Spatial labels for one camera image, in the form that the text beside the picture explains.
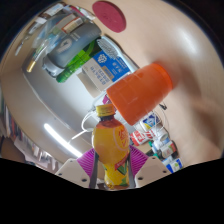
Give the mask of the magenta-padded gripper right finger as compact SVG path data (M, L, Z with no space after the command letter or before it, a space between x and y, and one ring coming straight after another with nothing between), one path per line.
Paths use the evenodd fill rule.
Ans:
M129 182L131 188L140 188L170 175L171 172L156 156L147 156L130 146Z

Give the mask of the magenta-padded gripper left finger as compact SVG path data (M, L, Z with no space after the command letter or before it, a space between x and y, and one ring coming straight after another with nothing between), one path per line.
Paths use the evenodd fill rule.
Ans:
M78 159L68 159L56 175L81 187L95 189L97 171L98 155L90 149Z

